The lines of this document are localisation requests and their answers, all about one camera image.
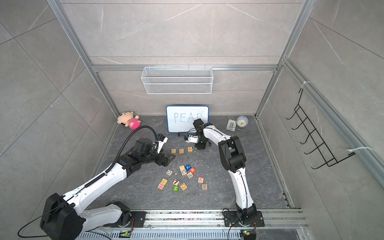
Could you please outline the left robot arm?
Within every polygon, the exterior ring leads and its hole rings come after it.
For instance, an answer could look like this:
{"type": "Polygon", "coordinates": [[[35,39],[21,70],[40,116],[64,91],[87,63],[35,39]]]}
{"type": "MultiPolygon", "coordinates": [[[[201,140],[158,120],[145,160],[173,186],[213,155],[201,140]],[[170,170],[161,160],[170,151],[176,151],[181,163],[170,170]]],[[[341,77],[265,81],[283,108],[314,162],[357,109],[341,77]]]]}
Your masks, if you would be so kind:
{"type": "Polygon", "coordinates": [[[140,138],[125,154],[120,149],[107,169],[83,185],[63,195],[54,193],[49,196],[43,214],[37,217],[44,237],[52,240],[74,240],[80,234],[104,225],[133,225],[130,208],[120,201],[93,210],[89,210],[88,206],[108,189],[138,171],[142,165],[169,165],[175,156],[164,154],[162,150],[168,138],[162,134],[154,136],[154,141],[140,138]]]}

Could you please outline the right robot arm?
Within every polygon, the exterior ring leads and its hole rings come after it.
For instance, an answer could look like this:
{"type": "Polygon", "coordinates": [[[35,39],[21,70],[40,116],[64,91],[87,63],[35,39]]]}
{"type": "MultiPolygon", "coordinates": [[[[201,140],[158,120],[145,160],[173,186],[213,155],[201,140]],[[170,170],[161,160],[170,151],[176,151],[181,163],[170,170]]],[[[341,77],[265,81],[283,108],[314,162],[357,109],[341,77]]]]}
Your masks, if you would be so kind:
{"type": "Polygon", "coordinates": [[[212,123],[197,119],[193,122],[197,134],[195,148],[204,150],[208,141],[218,146],[223,168],[229,173],[236,194],[236,222],[246,226],[262,221],[262,213],[252,199],[246,179],[246,155],[239,137],[229,136],[218,130],[212,123]]]}

